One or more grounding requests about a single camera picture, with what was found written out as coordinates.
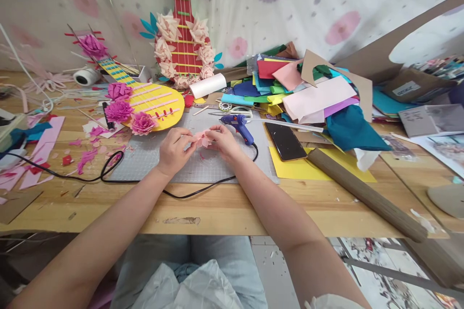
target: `hand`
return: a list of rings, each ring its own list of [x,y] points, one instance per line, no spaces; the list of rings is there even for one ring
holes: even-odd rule
[[[214,140],[214,143],[208,146],[208,148],[219,151],[222,159],[227,163],[231,164],[243,156],[247,157],[227,127],[224,125],[215,125],[210,130],[205,134],[210,140]]]
[[[173,177],[195,152],[197,143],[192,142],[192,139],[190,130],[172,128],[159,147],[160,161],[155,168],[162,174]],[[184,151],[189,142],[190,147]]]

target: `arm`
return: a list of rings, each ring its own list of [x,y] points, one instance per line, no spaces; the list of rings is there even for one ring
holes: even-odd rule
[[[335,294],[370,308],[340,257],[306,211],[273,183],[236,143],[225,126],[207,133],[213,148],[233,168],[264,228],[281,249],[300,306],[313,297]]]
[[[9,308],[86,308],[104,275],[144,225],[163,188],[195,151],[196,143],[184,151],[191,140],[188,129],[171,129],[161,144],[159,164],[61,251]]]

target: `black power cord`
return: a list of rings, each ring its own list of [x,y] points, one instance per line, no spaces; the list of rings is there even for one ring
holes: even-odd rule
[[[258,151],[258,147],[256,146],[255,143],[252,143],[251,144],[255,149],[256,149],[256,155],[255,157],[253,158],[253,162],[256,161],[256,159],[258,158],[258,154],[259,154],[259,151]],[[66,176],[66,175],[62,175],[62,174],[58,174],[57,172],[54,172],[53,170],[50,170],[49,168],[45,168],[45,167],[42,167],[40,164],[36,164],[34,162],[32,162],[31,160],[23,157],[23,156],[20,156],[20,155],[16,155],[16,154],[13,154],[13,153],[9,153],[9,152],[0,152],[0,155],[12,155],[12,156],[15,156],[15,157],[18,157],[18,158],[21,158],[23,161],[37,167],[37,168],[40,168],[42,169],[43,171],[46,171],[47,173],[53,175],[53,176],[56,176],[56,177],[59,177],[61,179],[73,179],[73,180],[78,180],[78,181],[82,181],[82,182],[94,182],[94,181],[97,181],[97,180],[102,180],[104,183],[138,183],[140,182],[140,180],[127,180],[127,181],[124,181],[124,180],[107,180],[105,179],[105,176],[111,172],[118,164],[119,162],[121,162],[121,160],[124,158],[124,152],[122,151],[117,151],[115,153],[113,153],[109,158],[108,160],[106,161],[106,163],[103,165],[103,168],[101,169],[101,172],[100,172],[100,175],[98,177],[96,177],[95,179],[83,179],[83,178],[80,178],[80,177],[77,177],[77,176]],[[110,164],[111,160],[116,157],[118,154],[121,154],[121,156],[116,160],[116,162],[107,170],[106,168],[108,167],[108,165]],[[177,199],[185,199],[185,198],[189,198],[189,197],[192,197],[194,195],[197,195],[201,192],[204,192],[206,191],[207,189],[217,185],[218,183],[223,183],[223,182],[226,182],[226,181],[229,181],[229,180],[232,180],[232,179],[235,179],[235,175],[234,176],[231,176],[231,177],[228,177],[228,178],[225,178],[225,179],[222,179],[222,180],[219,180],[219,181],[216,181],[215,183],[212,183],[210,184],[209,186],[205,187],[205,188],[202,188],[198,191],[195,191],[193,193],[190,193],[190,194],[187,194],[186,196],[182,196],[182,197],[178,197],[178,196],[175,196],[173,195],[172,193],[166,191],[165,189],[163,189],[163,192],[165,194],[167,194],[168,196],[170,197],[173,197],[173,198],[177,198]]]

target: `scissors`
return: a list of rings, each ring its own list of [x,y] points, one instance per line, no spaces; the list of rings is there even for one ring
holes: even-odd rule
[[[226,112],[211,112],[209,114],[214,115],[214,116],[225,116],[229,114],[243,114],[245,115],[245,117],[253,118],[253,113],[251,112],[251,109],[246,106],[236,106]]]

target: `floral fabric backdrop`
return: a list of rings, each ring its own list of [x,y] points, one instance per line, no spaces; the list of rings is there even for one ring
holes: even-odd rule
[[[174,0],[0,0],[0,23],[15,44],[29,44],[43,65],[53,71],[78,68],[84,61],[73,39],[64,36],[67,24],[75,30],[102,32],[110,53],[132,63],[155,66],[153,13],[168,13]],[[196,18],[208,18],[209,35],[222,53],[218,66],[233,66],[247,55],[293,41],[337,61],[366,46],[444,0],[191,0]],[[411,34],[392,52],[396,62],[415,62],[462,49],[464,11],[457,8]],[[0,43],[6,43],[0,37]],[[0,69],[19,70],[0,56]]]

